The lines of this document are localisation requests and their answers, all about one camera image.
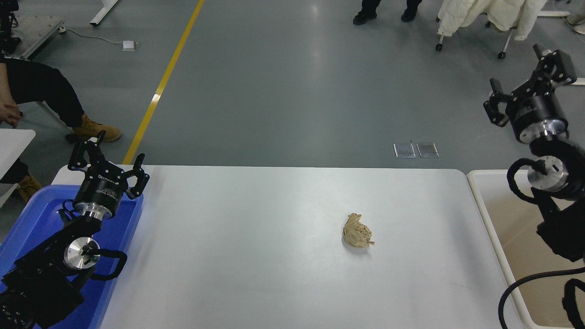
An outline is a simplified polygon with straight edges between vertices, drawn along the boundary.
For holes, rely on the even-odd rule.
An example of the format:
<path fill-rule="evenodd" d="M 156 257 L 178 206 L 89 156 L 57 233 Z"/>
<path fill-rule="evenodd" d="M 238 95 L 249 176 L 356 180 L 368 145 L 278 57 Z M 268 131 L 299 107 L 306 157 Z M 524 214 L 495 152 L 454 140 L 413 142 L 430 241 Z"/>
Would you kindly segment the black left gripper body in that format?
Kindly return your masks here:
<path fill-rule="evenodd" d="M 123 169 L 117 166 L 90 166 L 73 200 L 75 211 L 82 212 L 86 205 L 96 204 L 115 214 L 121 204 L 122 196 L 128 188 L 123 178 Z"/>

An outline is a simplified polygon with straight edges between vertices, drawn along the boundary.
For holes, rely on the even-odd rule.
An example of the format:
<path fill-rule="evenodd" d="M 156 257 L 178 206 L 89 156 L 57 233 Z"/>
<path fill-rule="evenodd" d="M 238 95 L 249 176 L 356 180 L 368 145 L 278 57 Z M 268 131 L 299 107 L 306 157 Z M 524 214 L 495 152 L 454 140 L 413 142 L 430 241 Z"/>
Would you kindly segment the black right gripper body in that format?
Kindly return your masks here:
<path fill-rule="evenodd" d="M 507 115 L 519 142 L 566 135 L 568 131 L 568 121 L 553 94 L 526 98 L 510 107 Z"/>

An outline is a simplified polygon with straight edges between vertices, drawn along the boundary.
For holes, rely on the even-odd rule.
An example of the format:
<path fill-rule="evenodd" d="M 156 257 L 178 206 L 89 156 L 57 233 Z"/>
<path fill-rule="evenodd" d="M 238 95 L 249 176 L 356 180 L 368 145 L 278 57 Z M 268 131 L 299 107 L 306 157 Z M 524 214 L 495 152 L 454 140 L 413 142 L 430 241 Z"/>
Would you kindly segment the person's left hand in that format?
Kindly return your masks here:
<path fill-rule="evenodd" d="M 0 101 L 0 122 L 7 123 L 12 128 L 17 128 L 22 119 L 21 111 L 15 102 Z"/>

